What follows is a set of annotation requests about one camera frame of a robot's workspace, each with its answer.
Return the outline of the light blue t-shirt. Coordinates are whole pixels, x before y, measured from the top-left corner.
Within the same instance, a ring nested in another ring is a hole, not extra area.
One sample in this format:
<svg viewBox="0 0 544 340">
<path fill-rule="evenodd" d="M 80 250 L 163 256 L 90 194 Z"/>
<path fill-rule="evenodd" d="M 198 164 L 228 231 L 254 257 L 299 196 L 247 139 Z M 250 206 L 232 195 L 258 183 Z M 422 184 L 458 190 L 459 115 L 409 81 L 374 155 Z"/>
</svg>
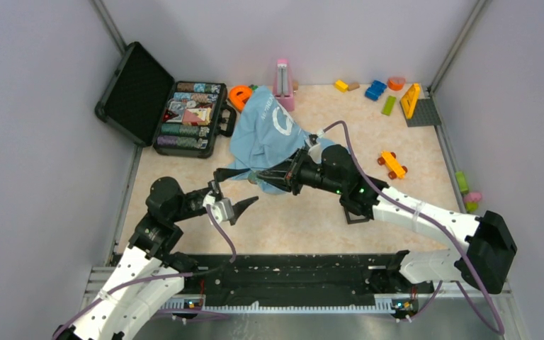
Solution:
<svg viewBox="0 0 544 340">
<path fill-rule="evenodd" d="M 299 175 L 302 187 L 339 195 L 352 191 L 359 174 L 349 151 L 325 138 L 323 132 L 312 133 L 301 128 L 267 88 L 255 90 L 246 103 L 230 141 L 234 160 L 225 168 L 251 169 L 258 174 L 295 152 L 307 152 L 305 141 L 310 134 L 318 135 L 323 150 L 319 161 L 307 155 L 303 162 Z M 276 188 L 260 180 L 257 186 L 265 193 L 289 193 L 288 188 Z"/>
</svg>

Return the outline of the black square frame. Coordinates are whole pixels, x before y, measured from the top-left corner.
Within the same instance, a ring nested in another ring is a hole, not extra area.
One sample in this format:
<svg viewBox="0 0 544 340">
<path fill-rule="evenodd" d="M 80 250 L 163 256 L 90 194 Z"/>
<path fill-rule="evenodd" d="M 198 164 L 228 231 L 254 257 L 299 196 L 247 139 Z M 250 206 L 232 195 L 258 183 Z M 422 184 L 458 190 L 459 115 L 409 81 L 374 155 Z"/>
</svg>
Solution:
<svg viewBox="0 0 544 340">
<path fill-rule="evenodd" d="M 348 225 L 354 225 L 359 223 L 366 223 L 370 221 L 369 217 L 363 215 L 356 215 L 355 213 L 350 212 L 347 208 L 343 208 L 344 215 L 346 218 L 346 223 Z"/>
</svg>

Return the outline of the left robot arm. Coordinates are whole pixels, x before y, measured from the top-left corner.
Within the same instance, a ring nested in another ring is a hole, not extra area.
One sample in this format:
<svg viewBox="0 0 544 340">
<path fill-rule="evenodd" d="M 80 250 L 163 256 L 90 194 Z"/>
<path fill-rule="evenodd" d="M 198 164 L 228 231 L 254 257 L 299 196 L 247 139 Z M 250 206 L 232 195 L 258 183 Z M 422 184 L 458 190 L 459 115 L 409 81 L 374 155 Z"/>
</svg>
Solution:
<svg viewBox="0 0 544 340">
<path fill-rule="evenodd" d="M 233 204 L 220 182 L 243 174 L 242 169 L 217 169 L 207 186 L 184 192 L 178 181 L 157 179 L 146 199 L 147 213 L 137 224 L 114 272 L 97 296 L 77 315 L 58 327 L 53 339 L 133 339 L 174 295 L 198 286 L 196 262 L 173 249 L 183 236 L 178 222 L 207 215 L 225 240 L 221 222 L 235 224 L 257 197 Z"/>
</svg>

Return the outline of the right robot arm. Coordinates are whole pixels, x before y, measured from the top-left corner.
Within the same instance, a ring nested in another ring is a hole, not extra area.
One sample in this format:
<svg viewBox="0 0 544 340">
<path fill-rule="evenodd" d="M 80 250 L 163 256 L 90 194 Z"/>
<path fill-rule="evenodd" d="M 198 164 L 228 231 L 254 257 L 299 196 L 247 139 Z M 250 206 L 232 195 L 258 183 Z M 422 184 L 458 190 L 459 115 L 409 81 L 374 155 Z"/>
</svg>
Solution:
<svg viewBox="0 0 544 340">
<path fill-rule="evenodd" d="M 339 195 L 350 213 L 389 222 L 445 244 L 444 250 L 401 251 L 387 272 L 388 285 L 405 292 L 424 281 L 464 281 L 499 294 L 518 250 L 504 218 L 491 210 L 482 216 L 425 203 L 388 183 L 364 176 L 341 145 L 322 151 L 319 163 L 306 148 L 275 166 L 257 171 L 258 179 L 297 195 L 309 186 Z"/>
</svg>

